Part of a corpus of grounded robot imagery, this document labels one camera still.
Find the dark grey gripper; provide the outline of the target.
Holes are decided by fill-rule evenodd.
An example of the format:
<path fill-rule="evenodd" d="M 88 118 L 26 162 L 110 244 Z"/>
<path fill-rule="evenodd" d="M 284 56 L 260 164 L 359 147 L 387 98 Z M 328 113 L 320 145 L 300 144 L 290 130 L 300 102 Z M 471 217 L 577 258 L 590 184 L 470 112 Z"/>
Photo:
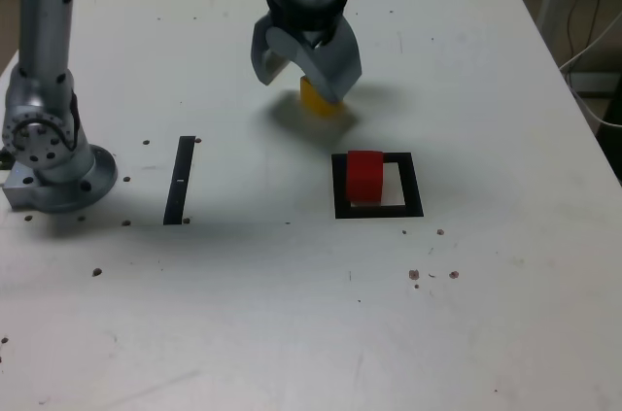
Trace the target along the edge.
<path fill-rule="evenodd" d="M 270 14 L 254 26 L 251 61 L 259 81 L 269 86 L 290 61 L 324 100 L 340 103 L 362 74 L 359 47 L 349 22 L 340 17 L 336 27 L 332 24 L 314 30 L 272 26 Z"/>

